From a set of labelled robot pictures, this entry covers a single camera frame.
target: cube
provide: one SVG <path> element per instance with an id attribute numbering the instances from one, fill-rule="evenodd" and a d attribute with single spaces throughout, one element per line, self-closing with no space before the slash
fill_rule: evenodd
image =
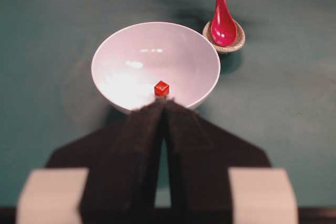
<path id="1" fill-rule="evenodd" d="M 158 97 L 165 97 L 169 94 L 169 85 L 163 81 L 159 81 L 154 87 L 154 93 Z"/>

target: green table surface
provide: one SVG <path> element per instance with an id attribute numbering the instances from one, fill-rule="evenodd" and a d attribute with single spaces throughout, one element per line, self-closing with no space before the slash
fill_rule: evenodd
<path id="1" fill-rule="evenodd" d="M 336 205 L 336 0 L 227 0 L 246 32 L 197 109 L 284 167 L 299 206 Z M 50 153 L 125 117 L 98 93 L 100 43 L 136 23 L 202 32 L 215 0 L 0 0 L 0 206 Z M 158 206 L 170 204 L 165 146 Z"/>

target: bowl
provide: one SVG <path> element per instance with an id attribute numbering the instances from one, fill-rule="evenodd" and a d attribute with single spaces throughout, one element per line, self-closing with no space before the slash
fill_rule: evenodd
<path id="1" fill-rule="evenodd" d="M 166 22 L 117 31 L 98 47 L 91 64 L 99 92 L 126 114 L 152 103 L 159 81 L 170 86 L 168 99 L 194 109 L 215 87 L 220 69 L 217 51 L 207 39 Z"/>

